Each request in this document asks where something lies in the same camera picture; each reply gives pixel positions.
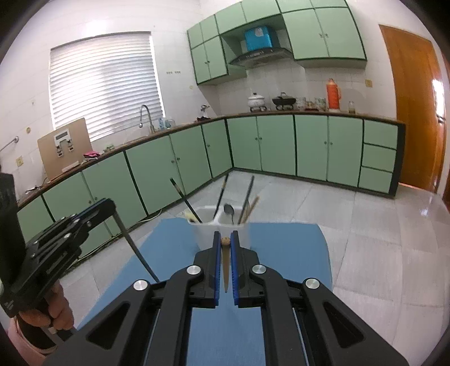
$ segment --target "orange thermos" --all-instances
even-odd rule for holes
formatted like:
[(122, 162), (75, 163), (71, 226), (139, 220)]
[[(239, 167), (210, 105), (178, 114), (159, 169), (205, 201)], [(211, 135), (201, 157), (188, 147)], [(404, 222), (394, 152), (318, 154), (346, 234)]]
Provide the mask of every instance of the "orange thermos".
[(341, 99), (341, 89), (334, 82), (333, 79), (329, 79), (327, 83), (328, 94), (328, 107), (329, 109), (339, 109), (339, 100)]

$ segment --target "wall outlet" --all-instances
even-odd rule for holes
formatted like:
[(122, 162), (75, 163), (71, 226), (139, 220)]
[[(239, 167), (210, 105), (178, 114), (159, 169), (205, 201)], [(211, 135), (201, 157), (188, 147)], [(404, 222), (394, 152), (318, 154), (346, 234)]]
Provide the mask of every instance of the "wall outlet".
[(19, 156), (16, 159), (16, 164), (17, 164), (18, 167), (23, 165), (23, 158), (21, 156)]

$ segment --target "human hand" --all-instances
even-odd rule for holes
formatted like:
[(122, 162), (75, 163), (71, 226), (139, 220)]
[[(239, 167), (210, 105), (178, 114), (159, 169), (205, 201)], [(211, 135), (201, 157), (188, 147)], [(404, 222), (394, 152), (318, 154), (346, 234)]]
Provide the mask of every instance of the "human hand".
[[(61, 284), (56, 282), (51, 288), (51, 295), (46, 297), (49, 305), (49, 314), (53, 318), (53, 327), (56, 330), (69, 330), (73, 327), (73, 313), (69, 306), (69, 301), (64, 297)], [(20, 317), (29, 325), (34, 327), (48, 327), (51, 320), (48, 315), (37, 309), (20, 311)]]

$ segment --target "white blind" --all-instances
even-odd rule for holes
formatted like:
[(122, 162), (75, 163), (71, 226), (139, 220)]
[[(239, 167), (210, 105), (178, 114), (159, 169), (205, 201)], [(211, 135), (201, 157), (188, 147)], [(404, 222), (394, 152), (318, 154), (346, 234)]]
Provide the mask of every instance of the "white blind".
[[(54, 128), (84, 117), (91, 141), (163, 116), (150, 34), (93, 38), (50, 52)], [(142, 121), (147, 122), (144, 109)]]

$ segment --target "blue gripper pad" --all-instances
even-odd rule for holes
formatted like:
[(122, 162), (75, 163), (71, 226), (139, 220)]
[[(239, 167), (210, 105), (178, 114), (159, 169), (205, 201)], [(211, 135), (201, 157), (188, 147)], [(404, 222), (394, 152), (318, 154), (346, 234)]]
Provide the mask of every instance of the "blue gripper pad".
[(217, 243), (216, 245), (216, 273), (214, 276), (215, 283), (214, 283), (214, 301), (216, 303), (216, 306), (219, 305), (219, 294), (220, 294), (220, 286), (221, 286), (221, 254), (222, 254), (222, 245), (221, 245), (221, 234), (216, 231), (214, 233), (214, 243)]
[(235, 230), (231, 233), (230, 238), (230, 256), (231, 256), (231, 280), (233, 283), (233, 299), (234, 304), (239, 303), (239, 272), (237, 253), (240, 248), (238, 232)]

